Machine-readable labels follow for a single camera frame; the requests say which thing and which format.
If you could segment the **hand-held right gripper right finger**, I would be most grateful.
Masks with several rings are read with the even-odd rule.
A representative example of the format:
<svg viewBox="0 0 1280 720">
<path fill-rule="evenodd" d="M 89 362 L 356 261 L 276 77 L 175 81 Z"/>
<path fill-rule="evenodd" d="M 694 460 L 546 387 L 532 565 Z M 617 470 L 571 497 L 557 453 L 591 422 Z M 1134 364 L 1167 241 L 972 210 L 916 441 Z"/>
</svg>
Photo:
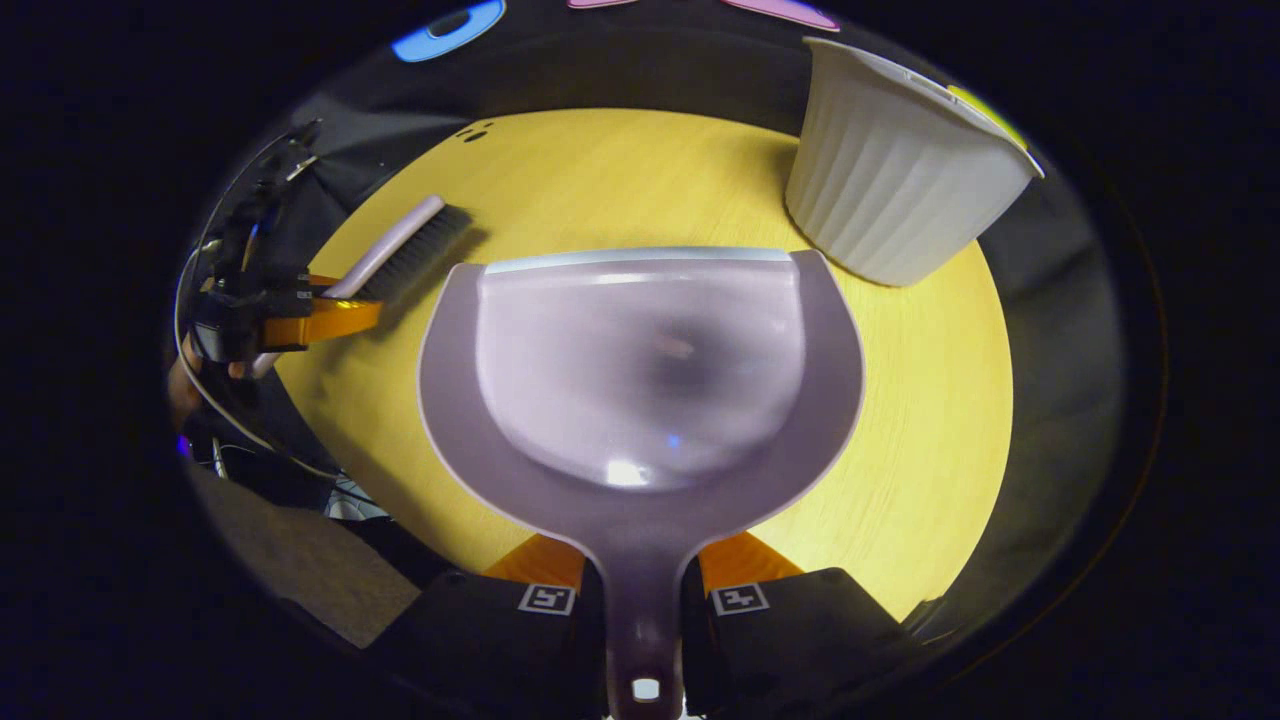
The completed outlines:
<svg viewBox="0 0 1280 720">
<path fill-rule="evenodd" d="M 748 533 L 698 553 L 681 602 L 692 717 L 860 719 L 916 657 L 847 571 L 804 571 Z"/>
</svg>

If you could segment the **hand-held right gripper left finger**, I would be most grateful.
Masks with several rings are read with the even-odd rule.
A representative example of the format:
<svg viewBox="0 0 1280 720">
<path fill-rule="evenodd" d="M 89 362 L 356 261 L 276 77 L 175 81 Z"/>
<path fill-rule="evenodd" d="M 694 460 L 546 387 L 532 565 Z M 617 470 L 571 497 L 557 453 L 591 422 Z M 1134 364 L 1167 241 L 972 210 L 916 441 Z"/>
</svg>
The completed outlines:
<svg viewBox="0 0 1280 720">
<path fill-rule="evenodd" d="M 466 719 L 603 719 L 602 579 L 534 536 L 472 574 L 438 575 L 374 642 L 401 684 Z"/>
</svg>

